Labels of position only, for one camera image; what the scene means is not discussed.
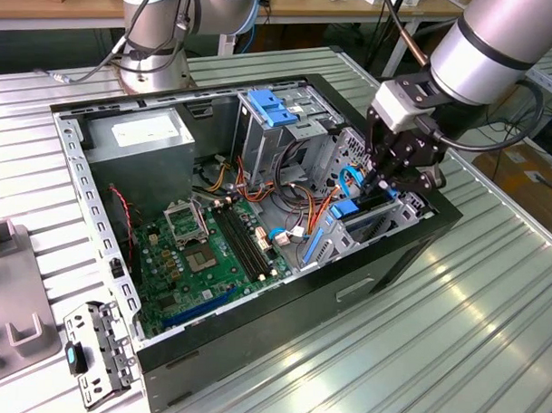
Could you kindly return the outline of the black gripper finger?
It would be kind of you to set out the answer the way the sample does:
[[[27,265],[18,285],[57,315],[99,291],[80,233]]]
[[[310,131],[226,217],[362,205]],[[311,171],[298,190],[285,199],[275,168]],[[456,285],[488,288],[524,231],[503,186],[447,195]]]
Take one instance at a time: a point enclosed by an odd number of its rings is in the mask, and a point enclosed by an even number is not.
[[[366,114],[368,130],[365,137],[365,152],[369,155],[370,171],[363,182],[363,192],[369,196],[377,184],[388,177],[389,129],[374,108]]]
[[[442,160],[431,167],[424,168],[403,168],[400,171],[388,169],[388,177],[384,181],[398,191],[427,194],[446,184],[446,178],[439,166],[441,162]]]

